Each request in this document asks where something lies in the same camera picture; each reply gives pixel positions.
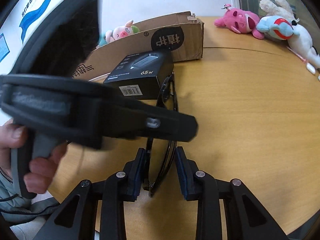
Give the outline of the person's left hand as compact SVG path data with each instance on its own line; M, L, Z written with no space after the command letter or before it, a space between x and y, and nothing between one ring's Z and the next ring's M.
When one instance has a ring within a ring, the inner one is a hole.
M12 178L10 151L20 148L27 140L27 129L11 121L1 126L1 169ZM26 188L31 193L44 194L57 172L61 159L67 152L67 143L53 149L50 157L36 158L29 163L30 172L24 176Z

